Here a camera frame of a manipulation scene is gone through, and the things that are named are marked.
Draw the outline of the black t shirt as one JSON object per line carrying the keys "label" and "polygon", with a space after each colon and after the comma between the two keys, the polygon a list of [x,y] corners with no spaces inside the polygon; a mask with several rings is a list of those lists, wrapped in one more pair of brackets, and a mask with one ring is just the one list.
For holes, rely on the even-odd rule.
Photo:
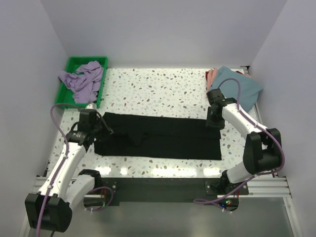
{"label": "black t shirt", "polygon": [[221,160],[220,131],[194,118],[149,117],[105,113],[113,130],[104,129],[94,143],[101,156]]}

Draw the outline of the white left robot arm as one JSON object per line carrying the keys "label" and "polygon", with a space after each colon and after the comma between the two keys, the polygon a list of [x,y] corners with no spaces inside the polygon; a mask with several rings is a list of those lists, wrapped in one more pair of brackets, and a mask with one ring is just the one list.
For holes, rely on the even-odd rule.
{"label": "white left robot arm", "polygon": [[29,193],[25,199],[30,227],[40,236],[41,230],[65,232],[69,227],[73,210],[88,193],[100,192],[105,203],[99,210],[108,206],[114,197],[114,190],[102,183],[100,172],[84,169],[73,181],[79,162],[94,143],[96,135],[106,122],[95,109],[82,109],[79,121],[64,134],[65,144],[53,171],[36,193]]}

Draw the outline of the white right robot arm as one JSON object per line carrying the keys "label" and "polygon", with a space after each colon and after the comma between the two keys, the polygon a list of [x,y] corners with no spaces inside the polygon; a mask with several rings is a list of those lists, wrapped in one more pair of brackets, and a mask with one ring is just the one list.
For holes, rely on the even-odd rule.
{"label": "white right robot arm", "polygon": [[243,182],[264,172],[277,171],[284,166],[281,135],[269,129],[242,109],[235,98],[225,98],[220,89],[207,93],[210,104],[206,126],[224,129],[229,122],[245,139],[242,162],[225,170],[217,184],[210,187],[217,194],[231,194]]}

